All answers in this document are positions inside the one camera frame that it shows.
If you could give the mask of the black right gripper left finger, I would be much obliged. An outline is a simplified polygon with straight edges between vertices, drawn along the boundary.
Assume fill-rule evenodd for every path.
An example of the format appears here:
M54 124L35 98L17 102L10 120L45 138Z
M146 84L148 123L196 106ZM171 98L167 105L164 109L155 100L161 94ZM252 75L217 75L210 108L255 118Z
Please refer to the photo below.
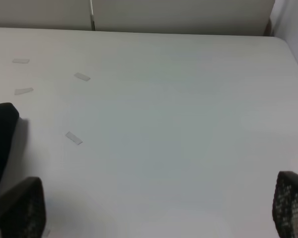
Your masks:
M43 184L28 177L0 196L0 238L41 238L46 225Z

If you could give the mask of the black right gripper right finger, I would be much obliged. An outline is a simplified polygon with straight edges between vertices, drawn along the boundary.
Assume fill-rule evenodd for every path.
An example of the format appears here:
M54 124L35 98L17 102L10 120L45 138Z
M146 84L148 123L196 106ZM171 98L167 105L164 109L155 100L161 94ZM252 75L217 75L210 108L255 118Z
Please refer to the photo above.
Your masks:
M272 205L272 217L281 238L298 238L298 174L278 173Z

